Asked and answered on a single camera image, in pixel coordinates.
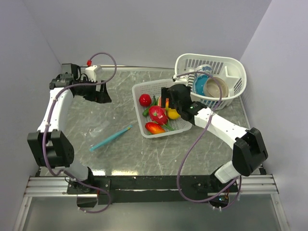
white plastic basket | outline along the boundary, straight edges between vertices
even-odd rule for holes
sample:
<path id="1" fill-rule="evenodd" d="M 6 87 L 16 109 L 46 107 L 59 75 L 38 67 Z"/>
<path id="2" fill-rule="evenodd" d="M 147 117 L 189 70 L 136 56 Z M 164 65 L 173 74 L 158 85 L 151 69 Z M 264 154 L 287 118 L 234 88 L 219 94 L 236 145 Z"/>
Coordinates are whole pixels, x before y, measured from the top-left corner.
<path id="1" fill-rule="evenodd" d="M 176 75 L 192 72 L 196 67 L 203 64 L 211 65 L 213 68 L 212 75 L 224 80 L 229 88 L 228 97 L 222 98 L 221 104 L 217 110 L 228 106 L 234 98 L 240 96 L 244 92 L 247 83 L 246 72 L 243 65 L 233 58 L 202 54 L 183 54 L 178 57 L 174 71 Z M 183 83 L 186 83 L 187 86 L 193 89 L 194 79 L 194 75 L 186 76 Z M 219 100 L 219 98 L 206 97 L 193 92 L 191 92 L 191 98 L 193 101 L 202 102 L 211 109 Z"/>
<path id="2" fill-rule="evenodd" d="M 142 136 L 145 138 L 157 138 L 162 136 L 168 136 L 173 135 L 177 133 L 181 133 L 183 131 L 187 131 L 192 127 L 192 124 L 183 120 L 182 118 L 175 119 L 175 120 L 169 120 L 170 126 L 174 129 L 174 131 L 169 131 L 168 129 L 165 129 L 166 132 L 160 133 L 160 134 L 150 134 L 150 132 L 145 128 L 145 124 L 147 122 L 151 122 L 151 119 L 149 116 L 144 117 L 142 115 L 143 111 L 146 109 L 146 107 L 142 107 L 139 104 L 139 98 L 142 94 L 149 94 L 151 98 L 155 95 L 155 98 L 158 99 L 158 97 L 161 95 L 161 88 L 166 87 L 169 88 L 174 84 L 172 79 L 161 79 L 161 80 L 155 80 L 155 81 L 149 81 L 144 83 L 136 84 L 132 87 L 133 92 L 133 99 L 137 114 L 137 119 L 140 127 L 140 132 Z"/>

gray wall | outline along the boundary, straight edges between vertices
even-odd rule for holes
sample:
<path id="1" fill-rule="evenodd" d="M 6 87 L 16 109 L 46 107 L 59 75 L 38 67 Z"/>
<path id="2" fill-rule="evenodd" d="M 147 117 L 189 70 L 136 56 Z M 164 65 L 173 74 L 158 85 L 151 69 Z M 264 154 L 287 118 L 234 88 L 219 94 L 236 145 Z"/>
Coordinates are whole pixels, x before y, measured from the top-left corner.
<path id="1" fill-rule="evenodd" d="M 270 0 L 24 0 L 61 63 L 98 51 L 174 67 L 183 53 L 240 59 Z M 109 61 L 97 59 L 97 63 Z"/>
<path id="2" fill-rule="evenodd" d="M 39 126 L 60 65 L 21 0 L 0 1 L 0 230 L 13 228 L 29 175 L 26 137 Z"/>
<path id="3" fill-rule="evenodd" d="M 264 136 L 292 230 L 308 230 L 307 86 L 308 1 L 273 0 L 241 62 L 248 85 L 244 104 Z"/>

blue plastic tool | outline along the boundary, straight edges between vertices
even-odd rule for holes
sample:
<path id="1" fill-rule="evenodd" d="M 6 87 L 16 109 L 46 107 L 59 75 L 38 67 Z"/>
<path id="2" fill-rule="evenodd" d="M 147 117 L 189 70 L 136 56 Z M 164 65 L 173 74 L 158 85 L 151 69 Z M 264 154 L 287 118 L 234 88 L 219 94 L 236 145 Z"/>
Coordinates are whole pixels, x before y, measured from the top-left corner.
<path id="1" fill-rule="evenodd" d="M 102 142 L 96 144 L 95 146 L 91 147 L 90 148 L 90 151 L 93 152 L 95 149 L 109 143 L 110 141 L 114 140 L 115 138 L 119 137 L 120 135 L 122 135 L 124 132 L 130 130 L 133 126 L 132 125 L 129 125 L 127 128 L 121 130 L 121 131 L 118 131 L 117 133 L 113 134 L 112 136 L 109 136 L 106 140 L 103 140 Z"/>

green vegetable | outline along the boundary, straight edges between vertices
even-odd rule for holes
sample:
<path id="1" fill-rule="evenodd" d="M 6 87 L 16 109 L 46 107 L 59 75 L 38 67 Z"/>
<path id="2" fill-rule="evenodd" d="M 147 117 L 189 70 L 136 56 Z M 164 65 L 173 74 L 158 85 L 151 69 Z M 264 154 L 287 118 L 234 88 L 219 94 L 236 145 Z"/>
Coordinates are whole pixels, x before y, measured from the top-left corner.
<path id="1" fill-rule="evenodd" d="M 157 102 L 157 100 L 156 100 L 155 96 L 153 96 L 153 101 L 152 101 L 151 105 L 142 113 L 142 115 L 143 115 L 144 117 L 147 117 L 147 116 L 149 115 L 149 109 L 150 109 L 150 107 L 156 105 L 156 102 Z"/>

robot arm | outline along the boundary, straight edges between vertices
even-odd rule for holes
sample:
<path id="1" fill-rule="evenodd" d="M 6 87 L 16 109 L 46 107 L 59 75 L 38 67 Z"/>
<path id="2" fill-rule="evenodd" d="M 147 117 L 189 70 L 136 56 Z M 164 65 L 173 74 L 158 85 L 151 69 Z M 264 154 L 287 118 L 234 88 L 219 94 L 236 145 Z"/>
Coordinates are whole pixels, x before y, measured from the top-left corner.
<path id="1" fill-rule="evenodd" d="M 205 128 L 211 114 L 212 120 L 208 131 L 222 139 L 233 149 L 232 160 L 219 167 L 213 174 L 221 182 L 226 183 L 239 176 L 250 176 L 267 158 L 261 133 L 256 128 L 250 130 L 237 126 L 212 112 L 200 102 L 192 102 L 191 88 L 184 84 L 176 84 L 162 89 L 162 107 L 169 98 L 169 107 L 175 108 L 182 119 L 193 125 Z"/>
<path id="2" fill-rule="evenodd" d="M 80 67 L 75 64 L 63 64 L 62 74 L 53 79 L 49 84 L 50 100 L 41 125 L 37 132 L 28 134 L 28 144 L 40 167 L 45 167 L 42 153 L 42 137 L 46 127 L 46 121 L 55 96 L 64 87 L 78 83 L 97 83 L 96 78 L 102 74 L 102 69 L 98 66 L 86 68 L 85 75 L 81 78 Z M 74 148 L 62 131 L 65 129 L 68 109 L 75 95 L 83 96 L 88 101 L 97 103 L 109 103 L 111 99 L 107 93 L 106 85 L 101 85 L 100 91 L 96 86 L 76 86 L 65 90 L 58 98 L 50 120 L 50 126 L 46 138 L 46 152 L 49 164 L 57 170 L 67 170 L 81 181 L 89 180 L 91 171 L 76 159 L 74 159 Z"/>

